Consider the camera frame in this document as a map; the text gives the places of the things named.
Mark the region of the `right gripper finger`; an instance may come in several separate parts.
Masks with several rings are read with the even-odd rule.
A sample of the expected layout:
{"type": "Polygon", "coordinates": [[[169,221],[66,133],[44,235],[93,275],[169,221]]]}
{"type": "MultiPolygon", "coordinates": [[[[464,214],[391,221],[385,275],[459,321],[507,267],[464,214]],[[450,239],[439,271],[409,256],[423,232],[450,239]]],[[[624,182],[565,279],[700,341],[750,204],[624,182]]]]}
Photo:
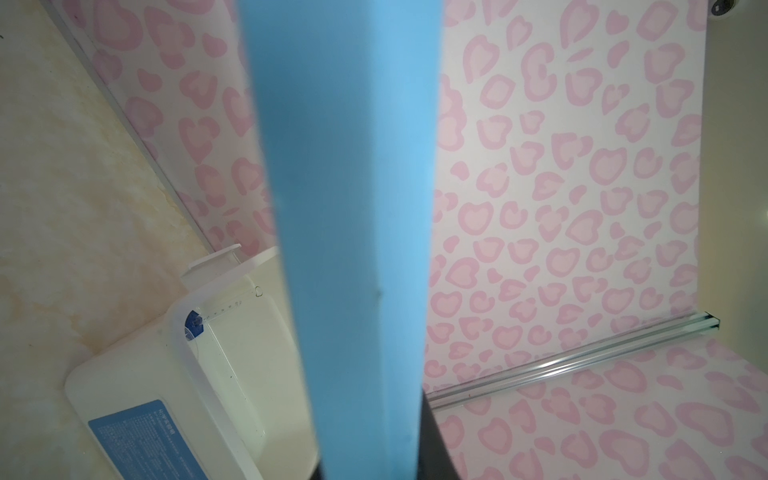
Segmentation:
{"type": "Polygon", "coordinates": [[[460,480],[425,393],[422,393],[416,479],[460,480]]]}

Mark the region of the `white plastic storage bin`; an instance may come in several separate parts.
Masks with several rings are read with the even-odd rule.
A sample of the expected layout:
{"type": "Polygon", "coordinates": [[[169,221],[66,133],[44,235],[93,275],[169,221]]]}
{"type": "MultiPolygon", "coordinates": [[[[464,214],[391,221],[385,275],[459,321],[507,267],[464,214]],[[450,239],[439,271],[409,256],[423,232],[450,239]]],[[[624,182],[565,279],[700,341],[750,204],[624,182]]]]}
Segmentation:
{"type": "Polygon", "coordinates": [[[165,314],[75,368],[65,393],[122,479],[310,479],[319,449],[280,253],[191,263],[165,314]],[[239,302],[192,341],[189,312],[239,302]]]}

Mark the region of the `blue plastic bin lid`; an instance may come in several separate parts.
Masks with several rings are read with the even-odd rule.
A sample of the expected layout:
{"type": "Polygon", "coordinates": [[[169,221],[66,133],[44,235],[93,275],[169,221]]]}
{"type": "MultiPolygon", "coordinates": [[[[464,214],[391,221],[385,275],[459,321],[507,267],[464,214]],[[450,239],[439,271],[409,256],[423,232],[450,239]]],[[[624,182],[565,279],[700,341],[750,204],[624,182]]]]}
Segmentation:
{"type": "Polygon", "coordinates": [[[238,8],[324,476],[413,479],[443,5],[238,8]]]}

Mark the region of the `blue base measuring cylinder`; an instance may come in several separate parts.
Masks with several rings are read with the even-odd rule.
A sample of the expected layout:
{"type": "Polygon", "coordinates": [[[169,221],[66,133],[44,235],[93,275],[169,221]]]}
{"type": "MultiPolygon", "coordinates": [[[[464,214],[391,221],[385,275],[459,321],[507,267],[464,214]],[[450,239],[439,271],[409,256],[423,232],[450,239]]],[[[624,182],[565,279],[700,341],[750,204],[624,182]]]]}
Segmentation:
{"type": "Polygon", "coordinates": [[[208,325],[217,320],[229,316],[240,306],[239,302],[226,304],[201,304],[191,310],[184,322],[184,336],[187,341],[192,341],[202,335],[208,325]]]}

